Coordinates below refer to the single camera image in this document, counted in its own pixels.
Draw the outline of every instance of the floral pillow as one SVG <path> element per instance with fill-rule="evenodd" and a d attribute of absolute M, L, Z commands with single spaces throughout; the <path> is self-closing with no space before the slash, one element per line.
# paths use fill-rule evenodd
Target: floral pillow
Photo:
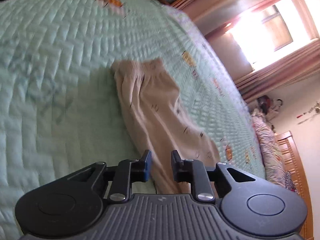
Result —
<path fill-rule="evenodd" d="M 264 114 L 255 109 L 252 122 L 260 143 L 268 181 L 285 187 L 286 173 L 279 144 L 272 129 L 266 124 Z"/>
<path fill-rule="evenodd" d="M 295 193 L 298 193 L 298 189 L 297 189 L 296 185 L 294 184 L 294 182 L 292 181 L 290 171 L 287 171 L 287 173 L 285 174 L 285 187 L 288 190 L 291 190 Z"/>

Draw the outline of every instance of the beige cloth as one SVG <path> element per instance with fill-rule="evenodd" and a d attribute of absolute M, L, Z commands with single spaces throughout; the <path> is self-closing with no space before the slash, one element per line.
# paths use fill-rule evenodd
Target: beige cloth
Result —
<path fill-rule="evenodd" d="M 198 159 L 215 166 L 219 152 L 215 143 L 199 129 L 183 109 L 180 89 L 165 71 L 160 59 L 148 62 L 114 62 L 122 115 L 131 139 L 142 154 L 152 151 L 151 175 L 162 194 L 188 193 L 188 183 L 176 183 L 171 152 L 182 159 Z"/>

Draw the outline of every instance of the metal screw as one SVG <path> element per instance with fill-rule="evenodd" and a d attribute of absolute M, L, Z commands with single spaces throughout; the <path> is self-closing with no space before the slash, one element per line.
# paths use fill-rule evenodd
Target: metal screw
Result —
<path fill-rule="evenodd" d="M 113 193 L 109 198 L 113 201 L 123 201 L 125 200 L 125 195 L 121 193 Z"/>
<path fill-rule="evenodd" d="M 197 197 L 202 201 L 213 200 L 213 196 L 210 193 L 200 193 Z"/>

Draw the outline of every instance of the bright window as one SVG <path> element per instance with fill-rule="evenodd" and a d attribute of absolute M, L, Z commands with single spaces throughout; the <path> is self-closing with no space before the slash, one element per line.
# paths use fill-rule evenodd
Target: bright window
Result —
<path fill-rule="evenodd" d="M 230 32 L 255 70 L 310 42 L 292 0 L 281 0 L 260 12 L 245 12 Z"/>

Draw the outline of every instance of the wooden headboard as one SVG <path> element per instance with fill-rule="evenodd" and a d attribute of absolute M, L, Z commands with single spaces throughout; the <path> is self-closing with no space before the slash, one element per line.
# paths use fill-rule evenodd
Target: wooden headboard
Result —
<path fill-rule="evenodd" d="M 300 234 L 306 240 L 314 240 L 311 198 L 299 152 L 290 131 L 277 135 L 276 139 L 280 145 L 285 169 L 286 171 L 290 171 L 292 181 L 295 183 L 299 195 L 304 199 L 308 207 L 307 220 L 304 223 Z"/>

